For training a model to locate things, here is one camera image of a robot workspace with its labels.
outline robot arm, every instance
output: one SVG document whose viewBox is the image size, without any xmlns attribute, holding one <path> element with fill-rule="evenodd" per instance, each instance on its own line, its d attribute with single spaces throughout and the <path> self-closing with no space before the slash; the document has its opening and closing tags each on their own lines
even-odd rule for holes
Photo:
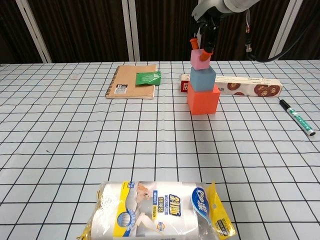
<svg viewBox="0 0 320 240">
<path fill-rule="evenodd" d="M 198 49 L 197 33 L 200 29 L 202 35 L 208 29 L 208 41 L 204 43 L 204 51 L 201 61 L 207 60 L 214 52 L 219 30 L 220 20 L 224 17 L 244 12 L 260 0 L 203 0 L 193 10 L 192 17 L 195 24 L 191 37 L 193 49 Z"/>
</svg>

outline green packet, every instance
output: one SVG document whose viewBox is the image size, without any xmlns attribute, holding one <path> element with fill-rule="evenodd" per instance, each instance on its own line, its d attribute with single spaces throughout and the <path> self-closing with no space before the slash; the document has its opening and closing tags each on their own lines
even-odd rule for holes
<svg viewBox="0 0 320 240">
<path fill-rule="evenodd" d="M 136 74 L 135 85 L 160 85 L 161 81 L 161 72 L 153 71 L 153 72 L 139 72 Z"/>
</svg>

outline notebook spiral binding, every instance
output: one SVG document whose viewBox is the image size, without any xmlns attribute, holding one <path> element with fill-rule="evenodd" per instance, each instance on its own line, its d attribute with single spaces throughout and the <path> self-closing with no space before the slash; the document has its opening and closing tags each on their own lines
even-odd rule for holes
<svg viewBox="0 0 320 240">
<path fill-rule="evenodd" d="M 112 78 L 112 80 L 111 80 L 111 82 L 110 82 L 110 85 L 109 85 L 107 91 L 106 91 L 106 94 L 105 94 L 106 96 L 109 96 L 109 94 L 110 94 L 110 92 L 111 92 L 111 89 L 112 89 L 112 87 L 113 87 L 113 85 L 114 85 L 114 83 L 115 83 L 115 80 L 116 80 L 116 77 L 117 77 L 119 68 L 120 68 L 120 66 L 118 66 L 118 67 L 116 68 L 116 70 L 115 70 L 115 73 L 114 73 L 114 75 L 113 75 L 113 78 Z"/>
</svg>

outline stacked cubes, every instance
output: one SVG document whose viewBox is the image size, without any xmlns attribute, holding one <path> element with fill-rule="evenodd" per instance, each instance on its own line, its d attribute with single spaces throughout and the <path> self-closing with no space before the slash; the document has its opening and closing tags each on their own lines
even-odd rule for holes
<svg viewBox="0 0 320 240">
<path fill-rule="evenodd" d="M 210 66 L 210 57 L 200 61 L 203 49 L 191 52 L 191 73 L 187 103 L 192 115 L 214 114 L 217 111 L 220 91 L 215 85 L 216 72 Z"/>
</svg>

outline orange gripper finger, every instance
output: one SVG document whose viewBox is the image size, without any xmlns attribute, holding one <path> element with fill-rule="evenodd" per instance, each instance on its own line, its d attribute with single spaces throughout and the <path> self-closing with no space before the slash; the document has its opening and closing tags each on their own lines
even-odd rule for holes
<svg viewBox="0 0 320 240">
<path fill-rule="evenodd" d="M 191 38 L 190 39 L 190 43 L 191 43 L 191 46 L 192 46 L 193 50 L 199 49 L 198 38 L 197 37 Z"/>
<path fill-rule="evenodd" d="M 214 52 L 206 52 L 205 50 L 203 50 L 201 56 L 200 56 L 200 61 L 204 62 L 206 61 L 208 58 L 211 57 L 211 55 L 214 54 Z"/>
</svg>

